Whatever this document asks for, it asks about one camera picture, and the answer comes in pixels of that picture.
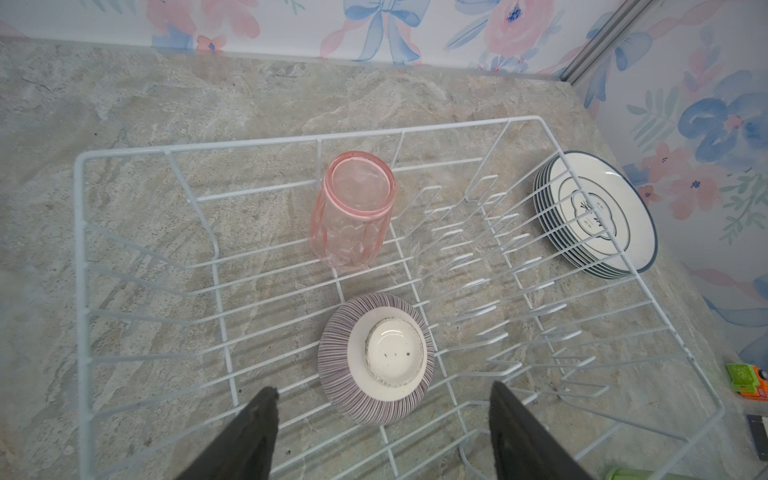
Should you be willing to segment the pink translucent cup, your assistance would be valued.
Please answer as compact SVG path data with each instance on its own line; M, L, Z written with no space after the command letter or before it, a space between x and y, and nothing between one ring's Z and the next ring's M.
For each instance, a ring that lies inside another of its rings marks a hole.
M397 194L390 167L377 156L348 151L323 175L310 217L309 244L340 273L369 267L386 237Z

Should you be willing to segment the white plate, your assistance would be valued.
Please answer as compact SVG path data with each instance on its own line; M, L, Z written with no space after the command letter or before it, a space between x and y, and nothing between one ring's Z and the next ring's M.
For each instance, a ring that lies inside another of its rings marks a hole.
M554 154L535 173L536 218L575 267L602 279L643 273L654 265L658 235L633 185L598 156Z

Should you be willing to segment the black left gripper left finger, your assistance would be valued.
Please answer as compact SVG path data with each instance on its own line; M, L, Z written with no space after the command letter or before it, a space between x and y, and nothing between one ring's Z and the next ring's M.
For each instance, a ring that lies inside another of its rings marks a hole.
M276 388L261 389L177 479L268 479L278 433L278 400Z

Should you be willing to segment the ribbed ceramic bowl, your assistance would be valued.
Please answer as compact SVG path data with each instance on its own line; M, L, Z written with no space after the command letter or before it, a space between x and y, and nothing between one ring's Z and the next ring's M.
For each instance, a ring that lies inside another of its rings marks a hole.
M411 414L435 372L436 347L428 325L409 303L368 293L341 305L319 342L323 392L341 415L364 426L384 426Z

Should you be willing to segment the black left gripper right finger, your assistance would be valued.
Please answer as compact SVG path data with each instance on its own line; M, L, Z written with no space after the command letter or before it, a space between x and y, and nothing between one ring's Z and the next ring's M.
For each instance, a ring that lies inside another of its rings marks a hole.
M489 401L498 479L591 479L506 385L495 381Z

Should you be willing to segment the green translucent cup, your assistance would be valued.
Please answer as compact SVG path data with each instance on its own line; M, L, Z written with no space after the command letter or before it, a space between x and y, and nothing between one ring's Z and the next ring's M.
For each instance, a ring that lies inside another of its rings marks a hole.
M632 469L626 467L617 467L608 471L605 475L605 480L649 480L655 473L649 470ZM677 475L677 474L665 474L661 477L662 480L697 480L694 477Z

